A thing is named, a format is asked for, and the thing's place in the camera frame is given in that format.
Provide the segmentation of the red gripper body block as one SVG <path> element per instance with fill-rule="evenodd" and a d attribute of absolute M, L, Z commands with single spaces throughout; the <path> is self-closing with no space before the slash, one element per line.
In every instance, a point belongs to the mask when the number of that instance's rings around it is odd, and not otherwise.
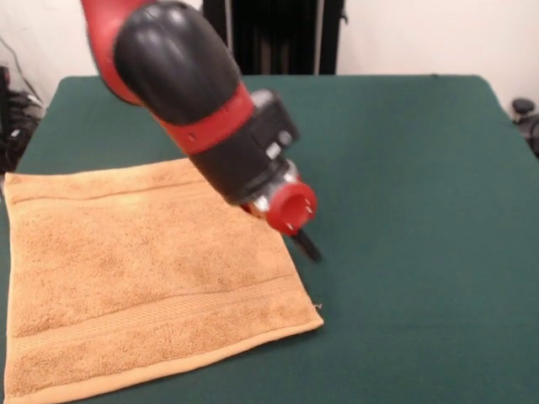
<path fill-rule="evenodd" d="M 286 183 L 270 199 L 265 219 L 280 233 L 296 234 L 315 216 L 317 207 L 317 196 L 307 184 Z"/>

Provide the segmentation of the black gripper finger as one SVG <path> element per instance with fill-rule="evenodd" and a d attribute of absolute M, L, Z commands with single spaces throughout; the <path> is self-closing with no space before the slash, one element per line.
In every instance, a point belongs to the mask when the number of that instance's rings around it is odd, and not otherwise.
<path fill-rule="evenodd" d="M 299 229 L 295 234 L 293 234 L 292 241 L 314 263 L 319 263 L 322 260 L 322 254 L 320 253 L 318 247 L 304 230 Z"/>

